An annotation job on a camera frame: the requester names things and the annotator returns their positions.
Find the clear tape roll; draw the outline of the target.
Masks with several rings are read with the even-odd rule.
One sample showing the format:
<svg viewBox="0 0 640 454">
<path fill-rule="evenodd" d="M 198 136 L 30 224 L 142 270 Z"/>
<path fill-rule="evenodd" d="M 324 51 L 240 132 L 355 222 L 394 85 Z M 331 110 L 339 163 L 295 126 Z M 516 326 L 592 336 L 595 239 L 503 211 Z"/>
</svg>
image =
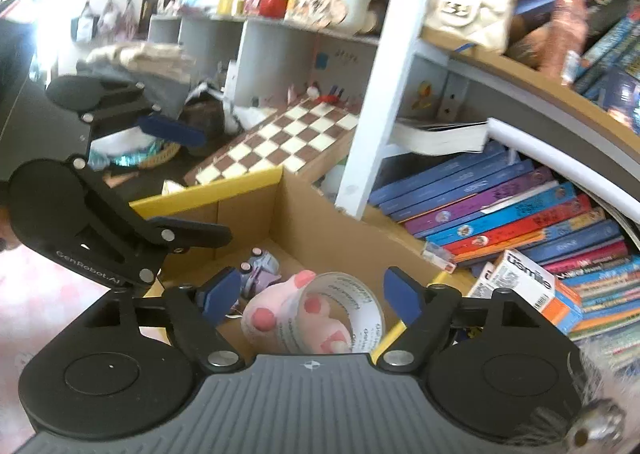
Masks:
<svg viewBox="0 0 640 454">
<path fill-rule="evenodd" d="M 378 298 L 366 284 L 347 273 L 328 272 L 318 274 L 309 288 L 329 299 L 331 317 L 349 329 L 349 353 L 369 353 L 378 347 L 386 331 L 385 319 Z"/>
</svg>

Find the purple toy camera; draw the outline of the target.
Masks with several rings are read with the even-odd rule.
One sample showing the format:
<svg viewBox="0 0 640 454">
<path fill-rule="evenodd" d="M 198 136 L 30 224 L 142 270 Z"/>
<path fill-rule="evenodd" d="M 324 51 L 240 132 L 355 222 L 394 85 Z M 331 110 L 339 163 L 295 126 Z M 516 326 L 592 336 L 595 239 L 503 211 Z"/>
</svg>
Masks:
<svg viewBox="0 0 640 454">
<path fill-rule="evenodd" d="M 270 252 L 253 247 L 250 258 L 240 263 L 241 290 L 239 304 L 247 303 L 267 287 L 282 281 L 280 263 Z"/>
</svg>

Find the folded grey blanket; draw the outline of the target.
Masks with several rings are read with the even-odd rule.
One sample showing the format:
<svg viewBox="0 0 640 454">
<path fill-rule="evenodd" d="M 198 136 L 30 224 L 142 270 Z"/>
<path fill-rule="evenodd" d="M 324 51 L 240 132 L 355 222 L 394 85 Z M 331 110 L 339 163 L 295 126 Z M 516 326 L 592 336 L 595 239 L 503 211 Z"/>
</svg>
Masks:
<svg viewBox="0 0 640 454">
<path fill-rule="evenodd" d="M 76 63 L 76 71 L 89 71 L 96 66 L 119 66 L 129 72 L 142 72 L 191 84 L 195 59 L 178 44 L 126 42 L 93 49 Z"/>
</svg>

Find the upper orange white box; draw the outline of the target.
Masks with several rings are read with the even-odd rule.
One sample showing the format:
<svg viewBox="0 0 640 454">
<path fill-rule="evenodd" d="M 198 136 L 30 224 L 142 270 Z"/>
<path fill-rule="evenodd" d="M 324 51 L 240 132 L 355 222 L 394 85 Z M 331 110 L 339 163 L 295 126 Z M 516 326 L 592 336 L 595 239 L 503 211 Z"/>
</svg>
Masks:
<svg viewBox="0 0 640 454">
<path fill-rule="evenodd" d="M 493 289 L 512 289 L 564 334 L 582 322 L 582 298 L 515 249 L 506 249 L 485 279 Z"/>
</svg>

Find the yellow cardboard box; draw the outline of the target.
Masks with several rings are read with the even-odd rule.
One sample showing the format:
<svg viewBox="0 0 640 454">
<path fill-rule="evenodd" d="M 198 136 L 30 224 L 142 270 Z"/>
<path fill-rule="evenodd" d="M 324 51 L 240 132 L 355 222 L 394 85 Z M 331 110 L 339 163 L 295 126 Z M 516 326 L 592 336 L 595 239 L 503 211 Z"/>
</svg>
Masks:
<svg viewBox="0 0 640 454">
<path fill-rule="evenodd" d="M 399 321 L 384 300 L 383 278 L 389 267 L 400 268 L 423 286 L 447 284 L 462 294 L 475 282 L 469 271 L 448 273 L 429 263 L 421 243 L 412 237 L 398 239 L 396 227 L 381 230 L 340 213 L 310 183 L 280 169 L 150 197 L 132 207 L 146 219 L 213 222 L 232 232 L 231 243 L 222 248 L 192 247 L 169 255 L 160 272 L 164 287 L 202 286 L 225 267 L 239 268 L 252 248 L 260 247 L 278 259 L 281 282 L 309 270 L 317 275 L 343 272 L 366 284 L 381 305 L 384 336 Z M 246 340 L 241 319 L 218 326 L 224 338 L 244 358 L 264 353 Z"/>
</svg>

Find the brown white chessboard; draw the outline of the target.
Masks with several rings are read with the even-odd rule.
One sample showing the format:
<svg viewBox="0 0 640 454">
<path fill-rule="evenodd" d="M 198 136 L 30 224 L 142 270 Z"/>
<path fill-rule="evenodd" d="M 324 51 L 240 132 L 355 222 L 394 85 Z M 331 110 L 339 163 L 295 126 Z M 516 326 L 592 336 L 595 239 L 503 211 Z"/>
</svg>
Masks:
<svg viewBox="0 0 640 454">
<path fill-rule="evenodd" d="M 196 165 L 186 185 L 210 183 L 281 167 L 309 182 L 348 154 L 358 116 L 329 103 L 304 101 L 273 113 Z"/>
</svg>

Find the white lamp head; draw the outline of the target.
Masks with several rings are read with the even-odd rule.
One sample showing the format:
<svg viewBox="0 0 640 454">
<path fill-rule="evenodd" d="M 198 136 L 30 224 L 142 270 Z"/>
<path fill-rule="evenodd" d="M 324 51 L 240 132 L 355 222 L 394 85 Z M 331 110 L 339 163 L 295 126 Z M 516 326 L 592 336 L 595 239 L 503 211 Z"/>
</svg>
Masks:
<svg viewBox="0 0 640 454">
<path fill-rule="evenodd" d="M 639 201 L 587 165 L 497 118 L 488 118 L 487 129 L 490 138 L 549 166 L 568 180 L 600 197 L 635 223 L 639 222 Z"/>
</svg>

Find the cream quilted handbag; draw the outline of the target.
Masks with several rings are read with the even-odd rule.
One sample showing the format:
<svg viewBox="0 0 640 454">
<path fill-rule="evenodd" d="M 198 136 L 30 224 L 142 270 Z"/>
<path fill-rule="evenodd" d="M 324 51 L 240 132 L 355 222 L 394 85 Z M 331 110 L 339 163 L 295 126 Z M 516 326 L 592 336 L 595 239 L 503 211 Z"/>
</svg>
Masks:
<svg viewBox="0 0 640 454">
<path fill-rule="evenodd" d="M 514 0 L 428 0 L 424 26 L 503 54 L 513 8 Z"/>
</svg>

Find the copper glitter bottle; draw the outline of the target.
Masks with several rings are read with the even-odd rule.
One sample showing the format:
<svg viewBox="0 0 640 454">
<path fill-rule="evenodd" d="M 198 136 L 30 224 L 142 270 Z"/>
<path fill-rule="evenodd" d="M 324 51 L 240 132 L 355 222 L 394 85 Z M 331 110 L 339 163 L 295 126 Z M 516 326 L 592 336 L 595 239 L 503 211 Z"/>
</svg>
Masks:
<svg viewBox="0 0 640 454">
<path fill-rule="evenodd" d="M 549 25 L 539 72 L 559 84 L 574 82 L 588 31 L 585 0 L 558 0 Z"/>
</svg>

